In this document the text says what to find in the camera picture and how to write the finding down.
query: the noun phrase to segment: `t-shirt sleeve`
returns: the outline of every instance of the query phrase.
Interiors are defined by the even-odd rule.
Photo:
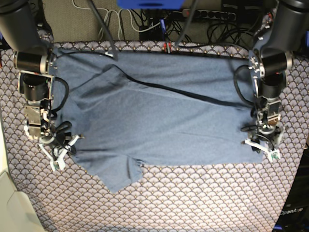
[[[140,164],[129,156],[79,151],[73,160],[89,174],[97,175],[113,193],[142,178]]]

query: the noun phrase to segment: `fabric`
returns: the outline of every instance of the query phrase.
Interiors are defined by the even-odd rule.
[[[240,128],[252,124],[233,85],[242,60],[120,53],[110,57],[74,54],[56,61],[56,76],[66,80],[70,94],[58,113],[73,124],[76,143],[72,158],[98,175],[116,192],[142,178],[142,164],[206,165],[261,162],[262,154],[241,142]],[[161,84],[210,99],[200,101],[126,78]],[[252,95],[249,71],[242,92]],[[63,88],[54,88],[55,107]]]
[[[49,39],[44,31],[42,38]],[[57,43],[63,49],[108,50],[108,42]],[[163,42],[115,43],[120,51],[162,53]],[[244,49],[205,46],[181,49],[187,55],[247,58]],[[63,171],[52,172],[37,141],[24,131],[25,98],[18,93],[13,51],[1,52],[0,107],[9,172],[26,193],[48,232],[271,232],[290,192],[309,133],[309,63],[296,57],[281,94],[282,123],[288,127],[270,163],[195,166],[143,165],[143,178],[111,194],[66,156]]]

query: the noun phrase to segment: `scale pattern fabric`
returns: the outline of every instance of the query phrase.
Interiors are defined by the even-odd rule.
[[[118,49],[161,51],[162,43],[118,42]],[[108,43],[62,43],[65,49],[108,48]],[[233,47],[207,47],[191,53],[247,56]],[[66,157],[63,172],[23,132],[25,99],[17,91],[12,50],[1,53],[0,107],[9,170],[49,232],[270,232],[291,189],[309,124],[309,61],[295,59],[281,95],[282,122],[288,127],[280,145],[283,158],[270,163],[207,166],[144,166],[143,179],[111,194]]]

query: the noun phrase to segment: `patterned tablecloth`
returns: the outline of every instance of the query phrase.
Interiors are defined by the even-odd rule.
[[[40,31],[44,39],[50,36]],[[162,42],[116,42],[120,51],[163,52]],[[106,42],[57,43],[56,47],[106,50]],[[244,49],[206,46],[181,49],[191,55],[246,58]],[[0,107],[9,170],[49,232],[269,232],[291,189],[308,136],[309,63],[296,58],[281,94],[288,127],[282,158],[270,163],[206,166],[144,166],[143,179],[117,194],[66,157],[63,172],[52,172],[36,142],[23,131],[25,99],[17,91],[12,50],[1,53]]]

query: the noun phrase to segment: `power strip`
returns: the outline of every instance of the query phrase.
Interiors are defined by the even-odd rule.
[[[189,14],[190,9],[183,9],[183,17],[187,18]],[[193,20],[195,19],[216,19],[216,20],[235,21],[236,14],[222,11],[195,10]]]

